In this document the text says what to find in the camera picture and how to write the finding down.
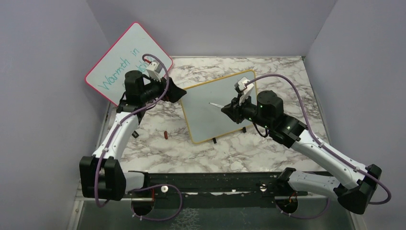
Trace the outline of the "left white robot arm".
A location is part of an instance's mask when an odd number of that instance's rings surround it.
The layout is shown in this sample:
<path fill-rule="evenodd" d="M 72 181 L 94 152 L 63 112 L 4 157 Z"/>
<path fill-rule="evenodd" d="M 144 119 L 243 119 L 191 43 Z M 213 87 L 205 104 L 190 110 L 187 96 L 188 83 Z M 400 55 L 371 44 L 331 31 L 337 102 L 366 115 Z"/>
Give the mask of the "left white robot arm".
<path fill-rule="evenodd" d="M 79 162 L 82 194 L 94 198 L 99 207 L 110 200 L 120 201 L 130 191 L 140 197 L 150 192 L 146 173 L 124 172 L 120 159 L 148 109 L 159 101 L 175 103 L 187 93 L 170 77 L 154 79 L 152 76 L 138 70 L 125 74 L 125 92 L 116 109 L 112 128 L 92 155 L 82 157 Z"/>

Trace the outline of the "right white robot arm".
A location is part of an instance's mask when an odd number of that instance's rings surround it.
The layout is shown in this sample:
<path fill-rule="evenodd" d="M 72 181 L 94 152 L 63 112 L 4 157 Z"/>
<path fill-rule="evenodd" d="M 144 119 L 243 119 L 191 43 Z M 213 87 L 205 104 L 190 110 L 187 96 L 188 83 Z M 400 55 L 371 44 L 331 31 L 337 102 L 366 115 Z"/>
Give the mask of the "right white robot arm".
<path fill-rule="evenodd" d="M 295 117 L 284 113 L 283 100 L 273 91 L 262 91 L 257 103 L 242 95 L 221 108 L 233 122 L 247 120 L 263 127 L 273 141 L 292 148 L 312 159 L 330 176 L 313 175 L 293 168 L 286 168 L 276 182 L 277 191 L 288 195 L 292 191 L 310 192 L 335 199 L 346 210 L 362 215 L 377 188 L 382 169 L 371 164 L 359 163 L 340 153 L 315 135 Z"/>

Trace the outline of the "white marker pen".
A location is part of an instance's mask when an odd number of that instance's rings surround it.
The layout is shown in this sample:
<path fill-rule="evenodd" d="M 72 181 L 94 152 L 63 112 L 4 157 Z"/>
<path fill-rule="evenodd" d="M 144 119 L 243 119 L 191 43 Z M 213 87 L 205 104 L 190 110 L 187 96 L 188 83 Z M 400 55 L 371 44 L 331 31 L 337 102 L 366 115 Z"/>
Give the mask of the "white marker pen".
<path fill-rule="evenodd" d="M 217 108 L 223 108 L 224 107 L 223 105 L 216 104 L 216 103 L 209 103 L 209 104 L 212 105 L 212 106 L 215 106 Z"/>

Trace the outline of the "yellow framed whiteboard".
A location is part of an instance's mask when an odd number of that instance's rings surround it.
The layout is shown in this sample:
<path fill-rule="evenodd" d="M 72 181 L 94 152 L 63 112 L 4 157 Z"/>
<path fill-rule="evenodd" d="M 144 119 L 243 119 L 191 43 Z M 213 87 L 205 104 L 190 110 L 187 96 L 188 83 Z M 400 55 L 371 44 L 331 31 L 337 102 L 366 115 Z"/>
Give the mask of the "yellow framed whiteboard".
<path fill-rule="evenodd" d="M 253 80 L 256 73 L 253 70 L 246 70 L 185 89 L 187 93 L 181 98 L 180 103 L 192 143 L 200 144 L 252 126 L 247 120 L 236 124 L 222 113 L 220 108 L 210 104 L 221 106 L 229 104 L 237 97 L 235 83 L 243 77 Z"/>

